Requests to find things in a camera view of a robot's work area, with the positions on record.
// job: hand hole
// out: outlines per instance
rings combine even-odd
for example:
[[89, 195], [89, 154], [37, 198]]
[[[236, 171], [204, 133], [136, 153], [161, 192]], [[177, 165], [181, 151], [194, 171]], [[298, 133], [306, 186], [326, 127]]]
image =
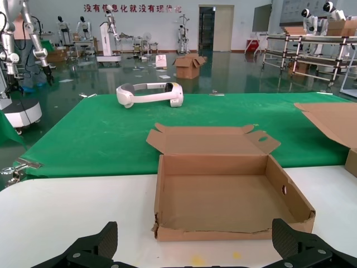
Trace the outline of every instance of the hand hole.
[[283, 185], [283, 188], [281, 189], [281, 191], [283, 192], [283, 195], [286, 195], [286, 186]]

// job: white vr headset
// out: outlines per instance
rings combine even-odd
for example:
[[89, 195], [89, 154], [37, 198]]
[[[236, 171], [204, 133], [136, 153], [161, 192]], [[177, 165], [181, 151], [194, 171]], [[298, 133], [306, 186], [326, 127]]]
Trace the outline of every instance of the white vr headset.
[[[163, 93], [135, 96], [137, 90], [163, 89]], [[149, 84], [124, 84], [117, 88], [117, 98], [121, 105], [130, 108], [134, 103], [159, 102], [170, 100], [172, 108], [182, 106], [184, 93], [182, 87], [177, 83], [149, 83]]]

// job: yellow mark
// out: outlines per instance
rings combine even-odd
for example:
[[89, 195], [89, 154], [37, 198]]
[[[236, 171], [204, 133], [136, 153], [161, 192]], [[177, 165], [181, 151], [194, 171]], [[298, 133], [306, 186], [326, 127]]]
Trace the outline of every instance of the yellow mark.
[[240, 260], [242, 258], [241, 254], [238, 252], [233, 253], [233, 258], [236, 260]]
[[195, 255], [192, 257], [191, 264], [192, 266], [205, 266], [206, 262], [201, 256]]

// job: epoxy floor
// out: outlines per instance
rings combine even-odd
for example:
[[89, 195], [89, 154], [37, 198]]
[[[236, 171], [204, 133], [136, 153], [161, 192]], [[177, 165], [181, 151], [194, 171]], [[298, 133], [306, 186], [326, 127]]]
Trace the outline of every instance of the epoxy floor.
[[[289, 93], [289, 92], [330, 92], [339, 97], [349, 98], [340, 94], [342, 78], [331, 88], [327, 82], [295, 76], [290, 79], [287, 72], [279, 77], [279, 69], [266, 65], [262, 71], [262, 57], [255, 59], [252, 55], [234, 54], [229, 52], [203, 52], [208, 57], [202, 66], [199, 78], [193, 80], [176, 79], [176, 68], [172, 65], [176, 54], [166, 54], [167, 71], [159, 72], [153, 66], [155, 56], [148, 62], [134, 60], [130, 54], [123, 54], [120, 67], [115, 65], [98, 67], [94, 59], [89, 59], [84, 66], [54, 64], [55, 84], [38, 88], [36, 93], [26, 97], [40, 100], [42, 109], [41, 122], [23, 131], [22, 138], [27, 147], [31, 147], [48, 130], [50, 130], [63, 116], [75, 107], [83, 98], [79, 95], [115, 94], [116, 87], [124, 84], [178, 82], [186, 94], [210, 93]], [[160, 75], [168, 75], [170, 79], [161, 79]], [[67, 83], [59, 83], [64, 79], [72, 79]], [[348, 80], [347, 88], [353, 88], [354, 81]], [[22, 145], [8, 141], [0, 147], [0, 169], [12, 166], [13, 161], [24, 153]], [[9, 176], [0, 175], [0, 189]]]

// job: green cloth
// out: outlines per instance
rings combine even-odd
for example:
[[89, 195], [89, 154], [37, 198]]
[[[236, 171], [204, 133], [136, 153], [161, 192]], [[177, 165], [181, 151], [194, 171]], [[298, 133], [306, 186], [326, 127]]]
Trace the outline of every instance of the green cloth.
[[55, 51], [54, 47], [51, 45], [49, 40], [41, 40], [41, 45], [44, 49], [47, 50], [47, 52], [53, 52]]
[[26, 148], [23, 139], [17, 134], [5, 114], [0, 110], [0, 145], [9, 139], [21, 143]]
[[187, 94], [184, 105], [168, 102], [121, 106], [116, 95], [82, 100], [22, 157], [44, 167], [42, 178], [155, 174], [159, 152], [146, 138], [156, 122], [167, 126], [254, 124], [281, 142], [273, 156], [284, 168], [341, 165], [348, 149], [328, 139], [294, 103], [347, 102], [318, 93]]

